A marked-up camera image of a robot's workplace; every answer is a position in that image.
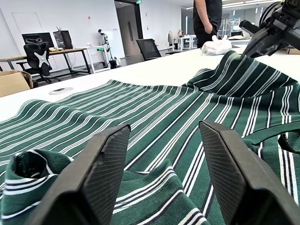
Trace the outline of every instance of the black pants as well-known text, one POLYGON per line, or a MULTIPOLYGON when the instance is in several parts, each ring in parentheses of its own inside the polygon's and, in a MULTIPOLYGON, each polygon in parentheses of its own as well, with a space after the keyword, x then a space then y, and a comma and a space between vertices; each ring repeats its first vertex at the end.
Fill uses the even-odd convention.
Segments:
POLYGON ((197 42, 197 47, 198 48, 202 48, 202 46, 204 45, 205 42, 207 41, 212 41, 212 36, 213 35, 217 35, 217 29, 215 26, 213 26, 212 28, 212 32, 210 34, 205 32, 205 29, 203 27, 203 29, 198 30, 197 32, 195 32, 198 42, 197 42))

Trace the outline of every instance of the plastic bag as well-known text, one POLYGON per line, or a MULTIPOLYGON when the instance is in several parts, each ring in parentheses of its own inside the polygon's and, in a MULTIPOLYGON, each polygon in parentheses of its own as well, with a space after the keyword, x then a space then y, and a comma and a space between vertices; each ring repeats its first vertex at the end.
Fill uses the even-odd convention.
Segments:
POLYGON ((218 40, 217 36, 212 36, 212 41, 207 41, 202 47, 202 54, 206 55, 221 55, 232 50, 230 40, 227 40, 227 35, 224 35, 222 40, 218 40))

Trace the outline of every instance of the computer tower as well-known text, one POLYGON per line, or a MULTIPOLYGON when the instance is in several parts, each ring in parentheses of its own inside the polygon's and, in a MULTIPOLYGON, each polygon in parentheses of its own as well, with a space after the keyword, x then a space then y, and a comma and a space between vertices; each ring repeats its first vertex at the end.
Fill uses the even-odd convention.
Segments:
POLYGON ((59 48, 72 49, 72 40, 68 30, 53 32, 57 46, 59 48))

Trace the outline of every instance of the white table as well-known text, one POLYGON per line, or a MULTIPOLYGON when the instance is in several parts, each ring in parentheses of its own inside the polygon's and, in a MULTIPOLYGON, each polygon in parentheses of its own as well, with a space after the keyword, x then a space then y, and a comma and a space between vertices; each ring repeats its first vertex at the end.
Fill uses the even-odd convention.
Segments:
POLYGON ((181 49, 181 51, 183 51, 183 49, 192 49, 193 48, 193 42, 195 42, 194 38, 196 38, 196 35, 187 35, 187 36, 184 36, 184 37, 174 37, 173 38, 173 43, 172 43, 172 50, 174 51, 175 40, 177 40, 178 44, 180 42, 180 49, 181 49), (188 42, 189 42, 189 47, 188 48, 185 48, 183 46, 185 39, 188 39, 188 42))
POLYGON ((250 38, 249 39, 243 39, 243 40, 230 40, 232 45, 248 45, 248 43, 250 42, 250 38))
POLYGON ((111 69, 111 66, 109 64, 109 58, 108 58, 108 55, 107 55, 107 45, 87 46, 87 47, 84 47, 84 49, 86 49, 86 51, 88 53, 88 57, 89 57, 89 60, 90 60, 90 65, 92 66, 92 71, 93 71, 94 74, 111 69), (99 48, 104 48, 104 56, 105 56, 105 59, 106 59, 107 68, 95 70, 94 63, 93 63, 93 57, 91 56, 89 50, 90 49, 99 49, 99 48))
MULTIPOLYGON (((0 121, 16 115, 21 105, 28 100, 41 99, 55 102, 71 94, 98 87, 110 79, 137 85, 180 86, 201 68, 215 69, 222 57, 223 55, 202 56, 201 50, 196 49, 0 97, 0 121), (50 91, 64 87, 74 89, 65 94, 49 95, 50 91)), ((260 57, 258 60, 300 81, 297 70, 300 55, 276 53, 271 57, 260 57)))

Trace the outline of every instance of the hand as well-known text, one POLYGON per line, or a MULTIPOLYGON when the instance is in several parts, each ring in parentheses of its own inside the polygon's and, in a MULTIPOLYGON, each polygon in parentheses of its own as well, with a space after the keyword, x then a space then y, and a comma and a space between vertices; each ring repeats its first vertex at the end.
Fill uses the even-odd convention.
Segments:
POLYGON ((208 34, 211 34, 212 33, 212 25, 211 23, 208 23, 204 26, 205 28, 205 32, 208 33, 208 34))

